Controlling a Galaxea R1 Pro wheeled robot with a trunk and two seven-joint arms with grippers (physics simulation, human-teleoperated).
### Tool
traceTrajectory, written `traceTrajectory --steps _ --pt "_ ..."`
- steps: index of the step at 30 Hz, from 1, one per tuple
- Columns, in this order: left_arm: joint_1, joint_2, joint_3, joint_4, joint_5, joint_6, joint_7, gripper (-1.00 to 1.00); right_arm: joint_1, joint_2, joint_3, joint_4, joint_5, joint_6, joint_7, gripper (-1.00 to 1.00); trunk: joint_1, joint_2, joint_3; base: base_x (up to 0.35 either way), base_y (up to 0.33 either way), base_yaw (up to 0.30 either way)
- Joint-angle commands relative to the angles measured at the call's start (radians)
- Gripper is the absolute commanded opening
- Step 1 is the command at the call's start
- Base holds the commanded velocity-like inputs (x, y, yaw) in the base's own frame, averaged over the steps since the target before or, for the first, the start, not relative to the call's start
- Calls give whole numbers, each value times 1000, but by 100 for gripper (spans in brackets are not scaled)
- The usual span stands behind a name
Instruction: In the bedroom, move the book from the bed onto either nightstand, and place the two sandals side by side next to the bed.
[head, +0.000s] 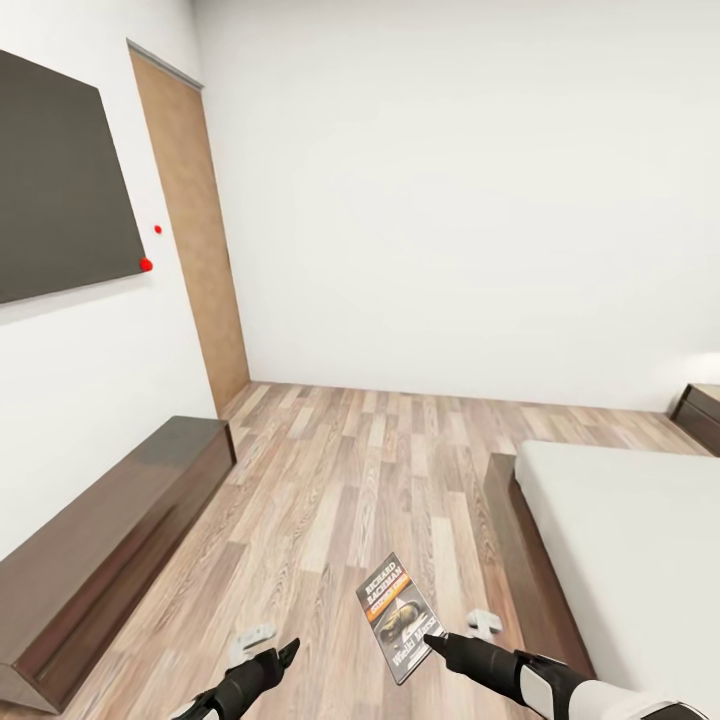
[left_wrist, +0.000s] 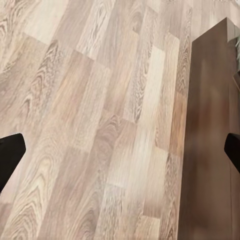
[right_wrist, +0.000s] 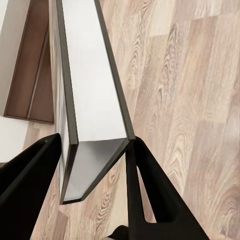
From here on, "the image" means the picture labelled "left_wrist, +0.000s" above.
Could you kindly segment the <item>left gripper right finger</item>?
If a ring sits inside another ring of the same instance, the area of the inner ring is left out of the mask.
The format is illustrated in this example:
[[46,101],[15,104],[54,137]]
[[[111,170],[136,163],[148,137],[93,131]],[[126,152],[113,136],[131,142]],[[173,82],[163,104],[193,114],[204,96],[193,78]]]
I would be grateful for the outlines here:
[[228,133],[224,151],[240,173],[240,135]]

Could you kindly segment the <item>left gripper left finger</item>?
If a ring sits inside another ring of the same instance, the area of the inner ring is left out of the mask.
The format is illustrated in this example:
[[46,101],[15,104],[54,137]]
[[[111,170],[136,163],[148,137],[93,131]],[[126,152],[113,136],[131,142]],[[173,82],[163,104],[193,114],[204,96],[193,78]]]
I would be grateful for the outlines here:
[[26,152],[21,133],[0,138],[0,193]]

